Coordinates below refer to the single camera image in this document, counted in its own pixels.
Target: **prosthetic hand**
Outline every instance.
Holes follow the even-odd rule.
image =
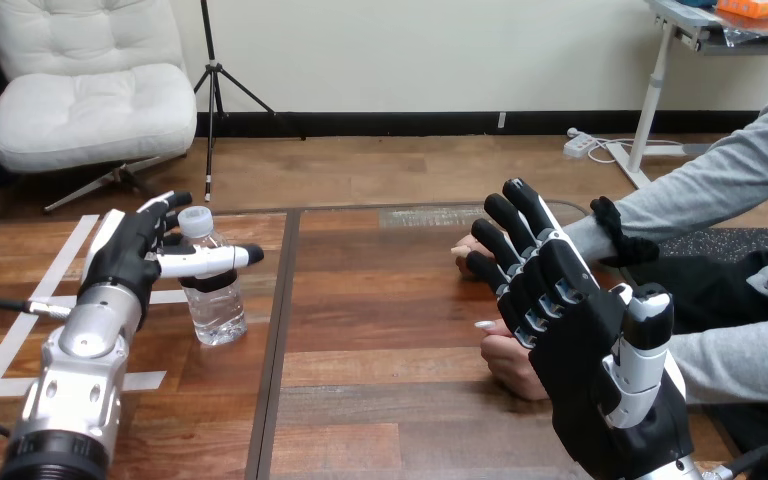
[[[484,208],[468,268],[499,312],[552,401],[552,424],[594,478],[701,479],[689,455],[684,384],[667,350],[673,307],[657,285],[611,291],[596,283],[540,196],[520,179]]]
[[[167,248],[173,209],[192,201],[169,192],[136,213],[111,210],[93,239],[75,308],[42,348],[0,480],[104,480],[119,428],[122,382],[134,334],[160,277],[221,273],[263,258],[255,245]]]

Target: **tripod stand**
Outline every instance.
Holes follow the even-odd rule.
[[[278,120],[281,125],[292,132],[294,136],[299,137],[302,140],[306,140],[307,137],[299,131],[296,127],[290,124],[283,116],[279,115],[275,110],[269,108],[269,105],[263,103],[263,101],[255,96],[248,88],[228,73],[222,64],[216,61],[216,54],[213,51],[213,33],[210,30],[210,15],[207,12],[207,0],[201,0],[201,17],[204,22],[204,36],[207,39],[207,58],[210,63],[204,66],[204,74],[196,83],[195,91],[198,93],[199,88],[204,84],[205,80],[210,77],[210,109],[209,120],[207,124],[207,178],[204,184],[204,201],[210,201],[210,184],[212,182],[211,172],[213,170],[213,146],[216,143],[216,138],[213,136],[213,119],[217,117],[220,121],[228,116],[225,110],[222,108],[222,94],[219,91],[219,75],[224,76],[231,81],[234,85],[242,90],[246,95],[251,97],[252,100],[257,102],[258,105],[263,107],[273,118]]]

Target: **plastic bottle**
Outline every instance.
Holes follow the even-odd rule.
[[[213,228],[213,215],[207,207],[189,207],[178,214],[182,245],[219,247],[228,241]],[[246,333],[243,296],[236,270],[219,275],[187,277],[179,279],[190,315],[196,328],[196,336],[207,345],[232,342]]]

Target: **gray sleeve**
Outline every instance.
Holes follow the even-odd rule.
[[[768,199],[768,105],[708,152],[616,202],[623,232],[660,242],[735,217]],[[587,260],[612,253],[592,218],[565,229]]]
[[[689,403],[768,402],[768,321],[676,335]]]

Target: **white cable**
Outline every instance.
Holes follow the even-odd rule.
[[[590,158],[590,160],[593,160],[596,163],[614,163],[614,162],[616,162],[616,160],[614,160],[614,159],[602,160],[602,159],[594,157],[593,156],[593,151],[596,150],[597,148],[601,148],[603,150],[607,150],[608,149],[608,144],[611,144],[611,143],[618,143],[618,144],[622,145],[623,147],[633,147],[634,146],[634,139],[633,138],[614,138],[614,139],[610,139],[610,138],[593,137],[593,139],[596,140],[596,146],[591,148],[587,152],[587,156]],[[678,145],[678,146],[684,145],[681,142],[675,142],[673,140],[647,140],[646,141],[646,146],[649,146],[649,145],[652,145],[652,144]]]

